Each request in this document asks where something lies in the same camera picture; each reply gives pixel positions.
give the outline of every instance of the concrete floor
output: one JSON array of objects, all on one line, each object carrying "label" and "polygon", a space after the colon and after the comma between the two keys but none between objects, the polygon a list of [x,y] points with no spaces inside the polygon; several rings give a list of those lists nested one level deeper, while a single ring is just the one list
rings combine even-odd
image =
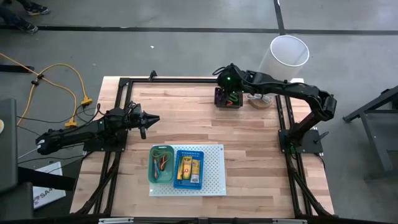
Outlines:
[{"label": "concrete floor", "polygon": [[[37,25],[277,28],[272,0],[38,0],[52,9],[51,15],[28,18]],[[398,29],[395,0],[280,0],[287,29]],[[14,3],[11,8],[24,15]],[[102,77],[107,75],[210,76],[216,68],[234,62],[255,70],[277,34],[217,34],[159,32],[55,32],[35,35],[0,30],[0,52],[39,71],[53,63],[69,63],[83,76],[86,90],[97,100]],[[396,36],[297,35],[310,49],[310,60],[300,71],[313,84],[334,93],[338,100],[335,118],[320,123],[329,131],[323,139],[326,174],[335,213],[345,218],[398,222],[398,183],[365,184],[363,176],[380,170],[376,153],[368,144],[359,120],[346,124],[344,115],[398,83]],[[0,63],[11,64],[0,58]],[[49,79],[71,88],[82,99],[77,76],[66,68],[54,68]],[[0,74],[0,98],[17,100],[21,115],[33,75]],[[72,115],[72,97],[46,83],[40,84],[28,113],[30,118],[63,120]],[[38,133],[60,124],[23,121]],[[35,134],[18,130],[19,154],[35,148]],[[81,154],[63,150],[55,157]],[[39,157],[30,154],[25,159]],[[47,159],[24,164],[41,167]],[[78,162],[64,173],[76,176]],[[37,211],[37,215],[68,213],[70,195]]]}]

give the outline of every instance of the person's foot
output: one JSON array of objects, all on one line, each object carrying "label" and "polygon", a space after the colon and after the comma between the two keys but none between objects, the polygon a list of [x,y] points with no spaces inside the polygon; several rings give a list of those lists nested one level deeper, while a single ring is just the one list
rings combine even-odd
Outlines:
[{"label": "person's foot", "polygon": [[50,13],[50,9],[34,2],[32,2],[29,7],[25,7],[24,9],[30,16],[46,15]]},{"label": "person's foot", "polygon": [[26,22],[25,20],[19,18],[19,17],[15,17],[12,20],[12,25],[16,26],[18,29],[23,30],[25,32],[28,32],[30,34],[34,34],[38,31],[39,28],[37,28],[37,26]]}]

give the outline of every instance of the white cylinder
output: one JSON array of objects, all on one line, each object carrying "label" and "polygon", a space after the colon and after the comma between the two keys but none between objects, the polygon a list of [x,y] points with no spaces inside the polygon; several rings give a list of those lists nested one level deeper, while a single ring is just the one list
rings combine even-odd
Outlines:
[{"label": "white cylinder", "polygon": [[310,52],[304,42],[297,37],[282,35],[271,42],[257,71],[276,80],[290,82],[309,57]]}]

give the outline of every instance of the wooden tabletop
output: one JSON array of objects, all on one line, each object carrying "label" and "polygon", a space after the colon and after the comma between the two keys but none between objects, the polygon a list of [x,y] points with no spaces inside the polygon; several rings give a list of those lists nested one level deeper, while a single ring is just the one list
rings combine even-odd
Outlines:
[{"label": "wooden tabletop", "polygon": [[[98,100],[102,111],[114,107],[119,78],[104,77]],[[276,104],[257,110],[247,103],[245,96],[244,105],[238,110],[216,108],[213,103],[215,86],[134,84],[131,99],[140,103],[147,113],[159,115],[160,121],[147,130],[146,140],[140,138],[138,129],[129,132],[119,166],[112,216],[294,216],[285,158],[277,140],[280,127]],[[302,100],[292,99],[292,107],[296,122],[310,112]],[[154,144],[223,144],[227,196],[149,197],[148,156]],[[83,161],[71,212],[81,208],[97,187],[103,157],[103,152],[94,152]],[[303,163],[309,189],[326,210],[333,213],[321,160],[304,154]],[[304,211],[300,190],[298,194],[300,208]],[[108,189],[104,191],[102,209],[107,195]]]}]

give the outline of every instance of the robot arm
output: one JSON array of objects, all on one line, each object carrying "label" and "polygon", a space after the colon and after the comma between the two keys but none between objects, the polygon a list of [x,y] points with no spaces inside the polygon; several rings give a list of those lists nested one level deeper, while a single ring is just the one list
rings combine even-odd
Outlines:
[{"label": "robot arm", "polygon": [[70,129],[49,129],[36,139],[37,152],[48,155],[66,146],[99,139],[107,144],[117,144],[122,138],[120,131],[139,128],[141,138],[145,139],[145,129],[158,122],[159,116],[141,111],[141,105],[131,102],[128,113],[121,108],[107,111],[104,116],[96,121],[83,126]]},{"label": "robot arm", "polygon": [[267,94],[275,93],[305,100],[311,108],[311,113],[300,123],[295,123],[289,129],[289,141],[299,146],[303,135],[320,121],[328,121],[335,115],[336,103],[333,95],[326,91],[319,90],[316,86],[304,83],[289,83],[287,80],[280,81],[270,75],[254,72],[242,71],[233,63],[227,67],[216,70],[214,75],[218,75],[217,84],[222,89],[222,96],[217,99],[223,103],[230,94]]}]

